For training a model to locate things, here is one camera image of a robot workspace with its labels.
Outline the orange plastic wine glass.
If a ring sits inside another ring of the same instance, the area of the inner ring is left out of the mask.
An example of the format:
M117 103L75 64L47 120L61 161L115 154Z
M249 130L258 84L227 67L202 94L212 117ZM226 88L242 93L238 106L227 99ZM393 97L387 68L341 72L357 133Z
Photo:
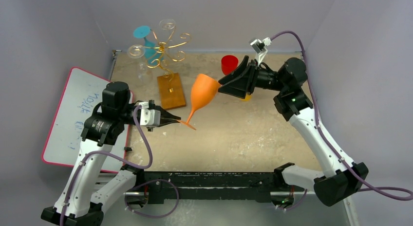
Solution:
M190 114L184 122L183 120L177 120L179 123L188 126L189 128L196 130L192 125L190 125L190 120L193 117L194 113L203 108L204 106L208 105L218 93L218 89L221 87L221 84L205 75L205 74L198 74L193 85L191 88L190 94L190 103L191 103L191 111Z

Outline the clear wine glass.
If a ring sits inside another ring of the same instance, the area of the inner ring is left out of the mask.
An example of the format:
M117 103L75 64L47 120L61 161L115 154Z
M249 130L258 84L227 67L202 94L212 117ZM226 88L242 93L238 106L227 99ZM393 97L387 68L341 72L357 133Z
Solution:
M176 22L173 19L163 19L159 22L159 26L162 30L171 33L175 29Z
M127 50L127 55L132 59L134 75L137 77L139 86L147 85L152 81L152 71L146 64L146 48L142 45L132 45Z

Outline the blue plastic wine glass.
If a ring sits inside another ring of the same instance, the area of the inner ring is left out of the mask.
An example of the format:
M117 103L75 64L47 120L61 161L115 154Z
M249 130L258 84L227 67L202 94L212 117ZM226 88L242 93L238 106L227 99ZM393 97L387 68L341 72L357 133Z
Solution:
M156 62L153 62L155 59L158 59L161 55L160 52L157 52L155 49L156 44L148 39L148 35L152 34L152 29L149 26L142 25L137 27L134 32L133 36L137 39L141 38L144 40L145 46L145 58L148 61L149 65L154 66Z

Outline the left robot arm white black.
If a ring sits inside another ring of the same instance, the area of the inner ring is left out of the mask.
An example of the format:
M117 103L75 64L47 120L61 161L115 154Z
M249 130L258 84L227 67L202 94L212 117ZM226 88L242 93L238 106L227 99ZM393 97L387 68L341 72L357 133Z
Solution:
M43 220L58 226L99 226L106 211L124 192L144 188L145 178L141 174L148 165L140 166L116 156L123 164L120 171L101 189L94 189L102 166L107 157L113 156L112 148L126 125L152 131L180 120L153 100L130 103L130 99L127 83L116 81L106 85L102 101L84 122L70 178L55 204L42 211Z

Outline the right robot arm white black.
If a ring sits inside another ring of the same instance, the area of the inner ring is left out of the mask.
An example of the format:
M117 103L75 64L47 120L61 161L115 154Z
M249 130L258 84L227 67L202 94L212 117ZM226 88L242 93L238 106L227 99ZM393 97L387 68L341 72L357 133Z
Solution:
M245 56L234 71L218 81L218 92L238 98L252 94L255 88L278 92L273 98L278 113L299 132L322 171L287 163L274 170L274 186L279 190L298 186L313 191L325 206L331 207L358 192L362 182L354 174L365 180L369 170L364 163L355 163L339 146L330 148L332 141L325 141L329 132L322 131L314 105L302 89L307 79L305 63L299 58L291 57L273 71L266 63L258 64Z

